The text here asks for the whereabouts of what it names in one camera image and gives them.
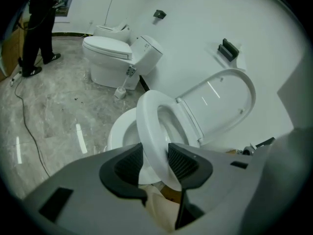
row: toilet tank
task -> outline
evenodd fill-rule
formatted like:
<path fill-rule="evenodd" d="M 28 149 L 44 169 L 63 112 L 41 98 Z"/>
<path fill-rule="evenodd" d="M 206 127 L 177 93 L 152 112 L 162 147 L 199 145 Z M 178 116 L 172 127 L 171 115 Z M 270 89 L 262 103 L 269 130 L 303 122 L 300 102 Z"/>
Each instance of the toilet tank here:
<path fill-rule="evenodd" d="M 140 36 L 132 45 L 138 75 L 148 75 L 163 55 L 161 45 L 149 36 Z"/>

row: toilet lid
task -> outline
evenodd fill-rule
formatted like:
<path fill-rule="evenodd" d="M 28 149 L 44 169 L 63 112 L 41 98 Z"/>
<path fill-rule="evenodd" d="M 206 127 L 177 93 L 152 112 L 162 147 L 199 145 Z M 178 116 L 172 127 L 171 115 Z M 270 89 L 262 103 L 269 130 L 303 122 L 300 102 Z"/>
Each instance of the toilet lid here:
<path fill-rule="evenodd" d="M 171 109 L 185 133 L 194 134 L 189 133 L 195 140 L 188 143 L 195 146 L 195 142 L 197 145 L 208 143 L 233 128 L 249 115 L 254 104 L 252 81 L 236 69 L 214 74 L 177 99 L 156 91 L 146 93 L 138 101 L 136 121 L 149 163 L 167 186 L 179 190 L 179 182 L 168 166 L 168 141 L 158 120 L 160 107 Z"/>
<path fill-rule="evenodd" d="M 108 55 L 117 58 L 131 59 L 133 54 L 127 43 L 113 38 L 100 36 L 86 37 L 84 39 L 84 44 L 86 47 L 102 50 L 104 51 L 104 54 L 108 53 Z"/>
<path fill-rule="evenodd" d="M 226 69 L 186 91 L 177 101 L 183 102 L 192 119 L 199 143 L 206 144 L 246 118 L 255 97 L 254 85 L 244 72 Z"/>

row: gray machine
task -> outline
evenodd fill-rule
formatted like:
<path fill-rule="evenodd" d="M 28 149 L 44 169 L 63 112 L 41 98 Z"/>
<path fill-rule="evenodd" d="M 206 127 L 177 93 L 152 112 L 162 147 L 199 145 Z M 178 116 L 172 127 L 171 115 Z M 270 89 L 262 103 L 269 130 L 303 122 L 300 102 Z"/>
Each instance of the gray machine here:
<path fill-rule="evenodd" d="M 177 234 L 258 234 L 284 213 L 312 169 L 312 130 L 294 130 L 253 156 L 169 144 L 182 186 Z M 50 234 L 165 234 L 145 210 L 139 189 L 142 145 L 65 166 L 24 200 Z"/>

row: white wall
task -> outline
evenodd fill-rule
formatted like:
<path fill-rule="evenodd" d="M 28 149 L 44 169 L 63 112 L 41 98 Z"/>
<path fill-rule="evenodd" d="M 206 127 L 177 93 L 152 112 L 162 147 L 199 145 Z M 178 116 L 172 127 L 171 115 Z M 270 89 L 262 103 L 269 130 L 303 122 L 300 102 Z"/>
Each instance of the white wall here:
<path fill-rule="evenodd" d="M 156 9 L 167 13 L 165 19 L 153 17 Z M 301 25 L 278 1 L 150 0 L 133 29 L 132 42 L 147 34 L 164 47 L 164 56 L 144 79 L 150 89 L 172 97 L 222 70 L 210 50 L 223 38 L 243 44 L 246 73 L 256 87 L 255 107 L 207 148 L 243 148 L 293 128 L 277 91 L 312 50 Z"/>
<path fill-rule="evenodd" d="M 53 32 L 78 32 L 92 34 L 96 25 L 103 25 L 111 0 L 73 0 L 68 16 L 56 17 Z M 132 24 L 148 0 L 113 0 L 107 19 L 107 26 L 116 26 L 125 18 Z"/>

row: baseboard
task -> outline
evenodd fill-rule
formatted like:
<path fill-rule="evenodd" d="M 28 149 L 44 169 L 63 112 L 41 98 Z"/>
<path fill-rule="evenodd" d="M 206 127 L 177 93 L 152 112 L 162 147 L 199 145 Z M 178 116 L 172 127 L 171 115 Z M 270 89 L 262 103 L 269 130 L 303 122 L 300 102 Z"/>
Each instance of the baseboard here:
<path fill-rule="evenodd" d="M 53 37 L 82 37 L 82 36 L 90 37 L 92 34 L 84 34 L 84 33 L 75 33 L 75 32 L 54 32 L 52 33 Z"/>
<path fill-rule="evenodd" d="M 146 81 L 142 78 L 142 76 L 139 76 L 139 81 L 140 81 L 143 89 L 145 90 L 145 92 L 150 90 L 149 86 L 147 85 Z"/>

